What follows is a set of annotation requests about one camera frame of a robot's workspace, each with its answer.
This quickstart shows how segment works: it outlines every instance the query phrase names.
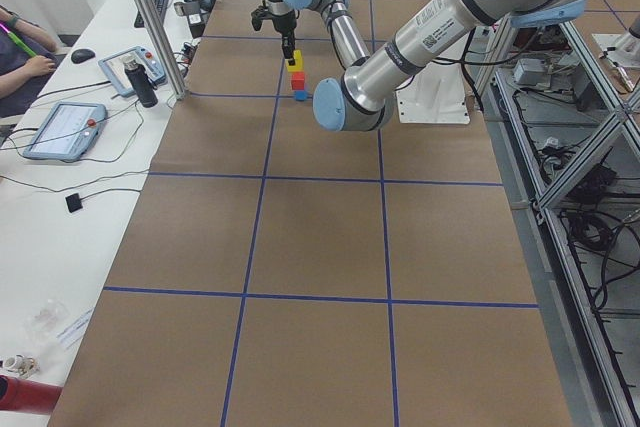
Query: white desk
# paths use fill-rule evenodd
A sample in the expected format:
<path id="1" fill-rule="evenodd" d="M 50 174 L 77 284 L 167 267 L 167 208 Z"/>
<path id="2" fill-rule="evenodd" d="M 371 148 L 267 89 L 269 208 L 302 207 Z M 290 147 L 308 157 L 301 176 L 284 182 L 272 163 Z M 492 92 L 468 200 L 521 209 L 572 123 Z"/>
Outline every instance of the white desk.
<path id="1" fill-rule="evenodd" d="M 191 35 L 186 20 L 177 17 L 171 7 L 175 1 L 170 0 L 164 26 L 173 50 L 179 52 L 182 44 L 191 40 Z M 135 45 L 153 51 L 146 29 L 133 28 L 136 12 L 133 0 L 108 0 L 74 46 L 74 49 L 92 49 L 96 58 L 76 65 L 67 56 L 43 93 L 106 80 L 97 60 L 110 54 Z M 0 151 L 0 173 L 23 182 L 61 189 L 103 176 L 147 169 L 171 115 L 171 88 L 168 84 L 161 86 L 157 91 L 158 104 L 150 109 L 138 107 L 139 114 L 133 108 L 122 112 L 135 97 L 112 99 L 114 95 L 115 89 L 108 85 L 44 97 L 34 103 L 18 128 L 38 127 L 57 100 L 73 98 L 78 102 L 103 103 L 110 115 L 120 113 L 107 121 L 86 157 L 113 159 L 123 151 L 142 116 L 144 124 L 117 162 L 36 162 L 19 157 L 15 151 L 3 150 Z M 28 143 L 30 135 L 21 138 L 23 134 L 17 133 L 14 137 L 18 145 Z M 6 142 L 3 148 L 10 145 Z M 93 308 L 138 194 L 117 191 L 97 195 L 87 199 L 84 208 L 73 214 L 67 210 L 65 197 L 74 192 L 82 197 L 110 188 L 139 190 L 145 178 L 145 174 L 130 175 L 63 193 L 49 193 L 0 180 L 0 358 L 15 354 L 36 357 L 41 363 L 41 372 L 30 380 L 64 384 L 79 342 L 66 351 L 54 342 L 37 345 L 28 340 L 24 321 L 37 314 L 48 299 L 60 301 L 69 311 L 56 332 Z M 44 426 L 47 422 L 47 416 L 0 412 L 3 427 Z"/>

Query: computer mouse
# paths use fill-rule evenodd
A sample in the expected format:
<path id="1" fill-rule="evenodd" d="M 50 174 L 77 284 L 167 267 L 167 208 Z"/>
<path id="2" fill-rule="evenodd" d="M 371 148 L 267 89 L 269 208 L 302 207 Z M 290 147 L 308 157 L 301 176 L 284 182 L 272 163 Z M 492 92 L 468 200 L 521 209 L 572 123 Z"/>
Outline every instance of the computer mouse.
<path id="1" fill-rule="evenodd" d="M 71 62 L 81 64 L 89 59 L 93 59 L 96 53 L 91 49 L 78 49 L 71 52 Z"/>

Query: black bottle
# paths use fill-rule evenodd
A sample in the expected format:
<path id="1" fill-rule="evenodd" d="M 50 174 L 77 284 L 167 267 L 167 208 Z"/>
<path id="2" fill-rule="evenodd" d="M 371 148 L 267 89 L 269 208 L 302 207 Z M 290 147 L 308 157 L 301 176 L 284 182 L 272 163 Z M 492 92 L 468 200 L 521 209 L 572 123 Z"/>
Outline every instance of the black bottle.
<path id="1" fill-rule="evenodd" d="M 136 62 L 133 54 L 128 54 L 122 58 L 124 64 L 124 73 L 127 75 L 133 90 L 135 90 L 140 103 L 144 107 L 153 107 L 158 103 L 156 93 L 153 91 L 153 85 L 149 80 L 147 71 L 143 65 Z"/>

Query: yellow block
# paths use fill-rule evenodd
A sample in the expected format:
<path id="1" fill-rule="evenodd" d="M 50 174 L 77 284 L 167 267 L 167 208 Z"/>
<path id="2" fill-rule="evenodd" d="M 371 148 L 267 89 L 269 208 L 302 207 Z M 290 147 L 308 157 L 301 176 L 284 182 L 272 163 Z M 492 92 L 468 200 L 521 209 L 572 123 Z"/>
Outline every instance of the yellow block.
<path id="1" fill-rule="evenodd" d="M 293 51 L 293 62 L 291 62 L 291 59 L 284 59 L 284 63 L 287 66 L 287 72 L 289 73 L 304 71 L 302 52 L 297 49 Z"/>

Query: stacked blocks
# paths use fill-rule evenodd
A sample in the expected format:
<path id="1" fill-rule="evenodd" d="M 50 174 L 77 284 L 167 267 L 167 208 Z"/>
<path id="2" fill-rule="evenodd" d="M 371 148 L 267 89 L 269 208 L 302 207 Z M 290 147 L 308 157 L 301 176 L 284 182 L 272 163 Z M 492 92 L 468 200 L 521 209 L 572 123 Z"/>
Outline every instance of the stacked blocks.
<path id="1" fill-rule="evenodd" d="M 287 72 L 291 74 L 291 90 L 293 90 L 293 98 L 303 102 L 307 100 L 309 94 L 305 88 L 304 61 L 302 60 L 302 52 L 293 51 L 293 59 L 285 59 Z"/>

